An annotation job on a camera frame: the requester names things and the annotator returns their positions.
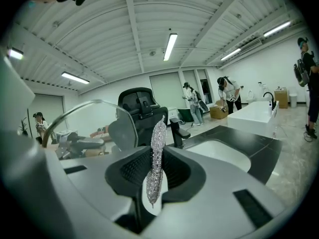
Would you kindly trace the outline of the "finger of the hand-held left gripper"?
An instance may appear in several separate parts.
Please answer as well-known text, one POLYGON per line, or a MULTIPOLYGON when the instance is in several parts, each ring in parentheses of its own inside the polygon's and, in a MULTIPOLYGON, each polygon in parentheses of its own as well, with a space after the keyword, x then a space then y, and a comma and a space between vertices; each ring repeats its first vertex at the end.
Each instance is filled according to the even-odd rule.
POLYGON ((99 148, 104 145, 102 139, 79 136, 75 132, 68 135, 67 142, 74 148, 99 148))

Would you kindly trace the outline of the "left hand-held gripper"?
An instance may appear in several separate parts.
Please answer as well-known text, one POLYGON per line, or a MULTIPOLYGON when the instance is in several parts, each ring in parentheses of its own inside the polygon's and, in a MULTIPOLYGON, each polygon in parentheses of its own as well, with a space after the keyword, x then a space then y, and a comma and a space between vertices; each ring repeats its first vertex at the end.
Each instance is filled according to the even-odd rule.
POLYGON ((34 98, 33 91, 0 52, 0 130, 17 131, 34 98))

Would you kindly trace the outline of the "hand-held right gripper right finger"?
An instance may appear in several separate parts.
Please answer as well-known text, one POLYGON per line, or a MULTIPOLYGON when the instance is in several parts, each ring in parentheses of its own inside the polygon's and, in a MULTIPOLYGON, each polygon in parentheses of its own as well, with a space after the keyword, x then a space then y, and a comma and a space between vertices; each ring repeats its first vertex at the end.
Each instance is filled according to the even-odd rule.
POLYGON ((149 225, 149 239, 238 239, 257 230, 242 203, 261 208, 273 220, 285 206, 276 194, 240 168, 182 149, 206 173, 202 189, 189 201, 164 204, 149 225))

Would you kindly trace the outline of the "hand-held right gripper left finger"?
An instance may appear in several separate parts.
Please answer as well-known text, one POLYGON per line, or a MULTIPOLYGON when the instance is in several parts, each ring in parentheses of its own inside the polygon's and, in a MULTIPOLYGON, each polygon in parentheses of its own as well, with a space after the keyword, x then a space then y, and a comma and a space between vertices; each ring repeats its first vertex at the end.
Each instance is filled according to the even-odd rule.
POLYGON ((97 211, 121 227, 140 234, 152 221, 143 205, 143 183, 151 168, 150 147, 100 157, 63 160, 76 189, 97 211))

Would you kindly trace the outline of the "clear glass plate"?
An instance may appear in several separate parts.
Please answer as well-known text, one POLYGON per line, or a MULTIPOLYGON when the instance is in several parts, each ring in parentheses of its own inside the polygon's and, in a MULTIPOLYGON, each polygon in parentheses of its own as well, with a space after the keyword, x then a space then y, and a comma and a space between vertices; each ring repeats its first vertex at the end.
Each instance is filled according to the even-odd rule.
POLYGON ((42 140, 42 147, 53 150, 60 160, 118 153, 137 144, 131 115, 104 100, 83 102, 60 115, 42 140))

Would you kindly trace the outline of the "grey cleaning cloth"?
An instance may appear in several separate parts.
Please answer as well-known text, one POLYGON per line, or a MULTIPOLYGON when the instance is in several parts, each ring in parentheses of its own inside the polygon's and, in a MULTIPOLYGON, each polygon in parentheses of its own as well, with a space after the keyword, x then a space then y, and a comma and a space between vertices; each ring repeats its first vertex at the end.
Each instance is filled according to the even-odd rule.
POLYGON ((152 154, 151 169, 147 174, 147 198, 152 207, 160 196, 163 179, 162 153, 167 135, 167 126, 164 121, 165 115, 155 125, 151 137, 152 154))

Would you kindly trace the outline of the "potted plant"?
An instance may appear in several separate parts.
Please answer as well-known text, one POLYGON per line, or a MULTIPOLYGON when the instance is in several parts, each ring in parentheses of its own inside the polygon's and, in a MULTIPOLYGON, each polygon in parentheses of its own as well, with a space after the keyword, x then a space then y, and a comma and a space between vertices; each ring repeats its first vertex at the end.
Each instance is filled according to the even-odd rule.
POLYGON ((20 121, 20 126, 18 127, 18 135, 24 135, 24 136, 28 136, 28 128, 27 128, 27 124, 25 123, 25 120, 26 120, 26 117, 23 118, 21 121, 20 121))

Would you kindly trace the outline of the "white sink basin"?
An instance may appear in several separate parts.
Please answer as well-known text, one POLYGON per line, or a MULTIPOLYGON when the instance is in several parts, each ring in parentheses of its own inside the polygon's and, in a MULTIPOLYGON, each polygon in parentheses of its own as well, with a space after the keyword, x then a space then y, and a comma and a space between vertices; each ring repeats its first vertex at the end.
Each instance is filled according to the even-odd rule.
POLYGON ((189 147, 187 150, 230 163, 245 172, 251 168, 251 161, 245 154, 217 140, 208 140, 189 147))

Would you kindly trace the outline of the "black office chair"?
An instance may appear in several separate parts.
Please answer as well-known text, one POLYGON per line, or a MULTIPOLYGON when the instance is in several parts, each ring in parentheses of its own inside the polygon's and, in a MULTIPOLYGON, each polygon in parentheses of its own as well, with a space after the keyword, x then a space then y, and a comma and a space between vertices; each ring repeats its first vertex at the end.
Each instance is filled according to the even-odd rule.
POLYGON ((116 120, 108 127, 115 150, 149 146, 153 129, 163 115, 167 124, 168 110, 155 101, 151 89, 138 87, 120 93, 116 120))

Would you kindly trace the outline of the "black sink faucet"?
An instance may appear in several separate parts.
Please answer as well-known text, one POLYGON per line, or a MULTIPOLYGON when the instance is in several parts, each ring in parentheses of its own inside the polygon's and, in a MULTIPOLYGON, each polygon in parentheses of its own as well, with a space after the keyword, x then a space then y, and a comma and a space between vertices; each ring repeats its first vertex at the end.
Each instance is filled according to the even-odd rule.
POLYGON ((188 131, 179 127, 179 119, 171 118, 169 121, 174 140, 174 147, 182 149, 184 146, 183 140, 190 138, 191 134, 188 131))

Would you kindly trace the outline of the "white box cabinet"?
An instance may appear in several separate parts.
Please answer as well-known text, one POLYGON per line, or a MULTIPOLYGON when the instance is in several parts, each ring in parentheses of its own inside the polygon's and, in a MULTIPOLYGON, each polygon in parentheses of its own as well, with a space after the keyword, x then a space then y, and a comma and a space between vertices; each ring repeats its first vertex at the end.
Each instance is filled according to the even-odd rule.
POLYGON ((240 131, 273 137, 277 128, 278 104, 272 108, 271 101, 256 101, 227 116, 227 125, 240 131))

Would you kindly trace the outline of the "black bathtub faucet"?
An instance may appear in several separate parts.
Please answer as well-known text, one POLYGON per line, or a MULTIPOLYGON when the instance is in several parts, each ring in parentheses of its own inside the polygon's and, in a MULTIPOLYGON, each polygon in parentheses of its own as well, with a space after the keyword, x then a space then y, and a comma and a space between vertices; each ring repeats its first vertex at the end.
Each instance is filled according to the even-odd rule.
POLYGON ((276 105, 277 102, 274 99, 274 95, 271 92, 265 92, 263 94, 263 97, 265 97, 267 94, 269 94, 271 96, 271 106, 272 106, 272 112, 275 114, 276 113, 276 105))

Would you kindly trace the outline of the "small cardboard box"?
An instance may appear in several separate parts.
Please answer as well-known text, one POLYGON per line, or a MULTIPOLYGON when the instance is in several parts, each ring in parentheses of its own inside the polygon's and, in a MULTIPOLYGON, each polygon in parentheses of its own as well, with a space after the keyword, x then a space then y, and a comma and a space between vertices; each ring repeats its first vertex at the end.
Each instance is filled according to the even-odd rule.
POLYGON ((279 108, 288 108, 288 91, 287 89, 274 90, 275 100, 279 102, 279 108))

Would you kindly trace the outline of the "narrow grey roller blind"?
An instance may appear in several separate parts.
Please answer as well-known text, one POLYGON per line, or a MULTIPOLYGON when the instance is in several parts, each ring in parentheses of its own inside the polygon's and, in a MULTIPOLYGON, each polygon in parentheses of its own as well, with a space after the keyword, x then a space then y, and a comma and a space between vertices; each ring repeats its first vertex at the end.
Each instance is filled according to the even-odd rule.
POLYGON ((183 71, 184 82, 188 82, 190 86, 198 92, 198 85, 193 71, 183 71))

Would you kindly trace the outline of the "ceiling air conditioner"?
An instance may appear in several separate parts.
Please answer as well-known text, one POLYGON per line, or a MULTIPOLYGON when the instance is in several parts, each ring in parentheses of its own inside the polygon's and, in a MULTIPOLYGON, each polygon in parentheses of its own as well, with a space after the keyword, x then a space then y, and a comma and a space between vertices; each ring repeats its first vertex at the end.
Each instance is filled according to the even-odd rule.
POLYGON ((261 39, 255 38, 255 39, 251 40, 250 42, 248 42, 247 44, 245 44, 244 46, 242 46, 240 48, 239 54, 247 53, 248 51, 251 51, 251 50, 253 50, 256 47, 259 47, 261 45, 262 45, 261 39))

